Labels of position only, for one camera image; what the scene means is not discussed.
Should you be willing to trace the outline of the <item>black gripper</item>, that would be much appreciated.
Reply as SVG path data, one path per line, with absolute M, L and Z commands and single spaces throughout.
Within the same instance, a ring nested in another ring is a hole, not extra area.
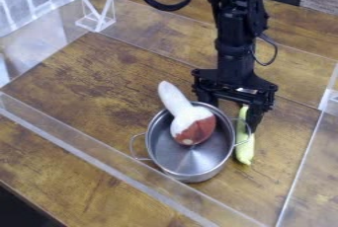
M 214 107 L 220 99 L 249 105 L 246 122 L 252 132 L 263 122 L 265 113 L 276 103 L 279 86 L 261 78 L 254 71 L 252 53 L 242 57 L 220 56 L 217 69 L 194 69 L 193 92 L 200 102 Z

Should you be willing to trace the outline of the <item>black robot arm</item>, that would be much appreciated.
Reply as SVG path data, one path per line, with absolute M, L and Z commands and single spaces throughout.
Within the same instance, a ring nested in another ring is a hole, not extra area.
M 193 91 L 213 106 L 221 99 L 249 107 L 246 122 L 257 128 L 276 103 L 279 86 L 261 78 L 256 66 L 265 65 L 256 54 L 257 40 L 268 39 L 269 14 L 264 0 L 208 0 L 218 31 L 214 69 L 196 69 Z

